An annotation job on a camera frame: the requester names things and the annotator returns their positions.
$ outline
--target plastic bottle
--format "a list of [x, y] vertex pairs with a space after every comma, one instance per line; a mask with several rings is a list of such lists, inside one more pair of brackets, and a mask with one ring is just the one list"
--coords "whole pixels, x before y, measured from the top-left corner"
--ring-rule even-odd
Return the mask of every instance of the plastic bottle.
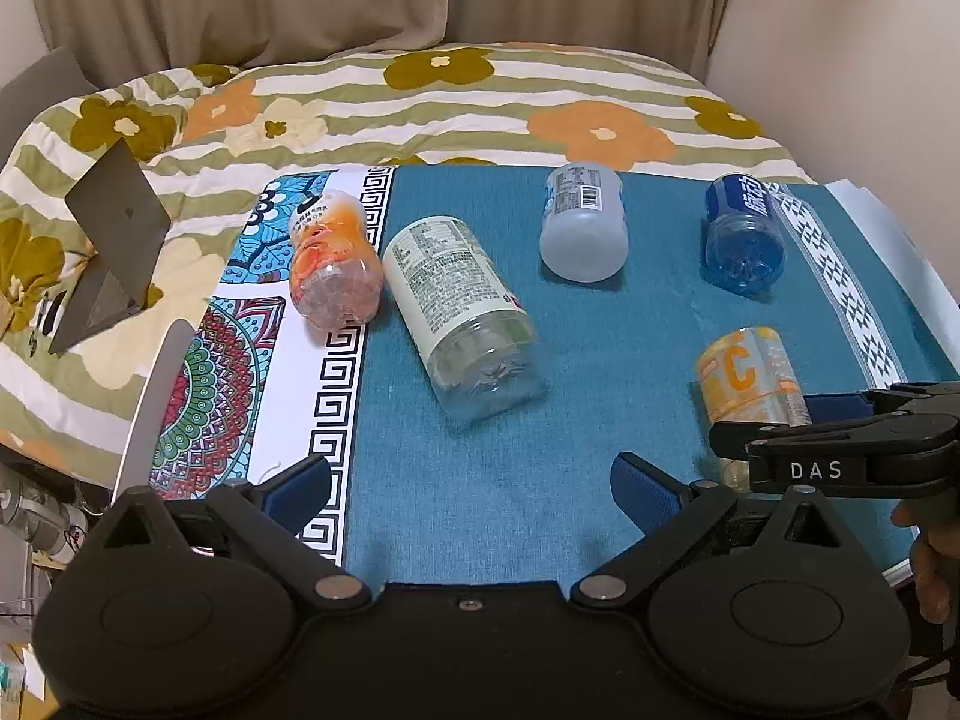
[[334, 332], [373, 319], [380, 305], [383, 266], [367, 241], [360, 200], [326, 190], [290, 215], [290, 296], [320, 330]]
[[760, 181], [745, 173], [718, 178], [707, 188], [707, 219], [704, 264], [718, 287], [751, 295], [781, 277], [784, 236]]
[[[720, 419], [810, 424], [793, 365], [772, 327], [744, 327], [717, 338], [697, 359], [696, 370], [710, 424]], [[720, 458], [719, 470], [727, 487], [750, 491], [747, 461]]]
[[450, 416], [484, 418], [544, 392], [530, 317], [461, 220], [408, 225], [390, 241], [383, 266]]
[[561, 278], [610, 278], [627, 261], [623, 182], [594, 162], [571, 162], [546, 179], [541, 258]]

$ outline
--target striped comforter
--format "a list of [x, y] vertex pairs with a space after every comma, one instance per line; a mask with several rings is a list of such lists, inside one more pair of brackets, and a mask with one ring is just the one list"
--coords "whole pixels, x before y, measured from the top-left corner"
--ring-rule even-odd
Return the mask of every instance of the striped comforter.
[[[173, 220], [151, 305], [61, 357], [58, 314], [93, 254], [64, 196], [123, 137]], [[681, 71], [542, 44], [164, 71], [48, 109], [0, 173], [0, 442], [111, 485], [169, 324], [196, 326], [277, 175], [344, 164], [563, 165], [806, 182], [761, 126]]]

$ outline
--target human hand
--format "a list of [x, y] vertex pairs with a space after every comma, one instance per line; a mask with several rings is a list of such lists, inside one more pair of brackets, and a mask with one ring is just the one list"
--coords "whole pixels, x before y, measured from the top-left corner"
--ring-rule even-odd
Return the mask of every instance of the human hand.
[[[890, 521], [898, 528], [917, 524], [906, 501], [896, 504]], [[950, 613], [950, 588], [937, 572], [937, 562], [941, 557], [960, 559], [960, 519], [927, 528], [917, 536], [910, 548], [910, 568], [913, 570], [917, 600], [920, 601], [920, 614], [931, 623], [946, 622]]]

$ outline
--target barcode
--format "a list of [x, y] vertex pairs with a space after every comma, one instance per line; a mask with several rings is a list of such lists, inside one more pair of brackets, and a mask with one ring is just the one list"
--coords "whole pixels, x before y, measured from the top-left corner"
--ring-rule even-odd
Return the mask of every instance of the barcode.
[[581, 187], [580, 188], [580, 207], [581, 208], [602, 208], [600, 204], [600, 187]]

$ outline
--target pillow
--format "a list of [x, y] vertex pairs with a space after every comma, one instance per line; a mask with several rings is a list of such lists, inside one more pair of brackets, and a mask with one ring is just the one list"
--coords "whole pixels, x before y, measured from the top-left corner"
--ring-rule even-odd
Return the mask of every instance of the pillow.
[[66, 46], [52, 50], [0, 88], [0, 167], [39, 114], [51, 105], [96, 91]]

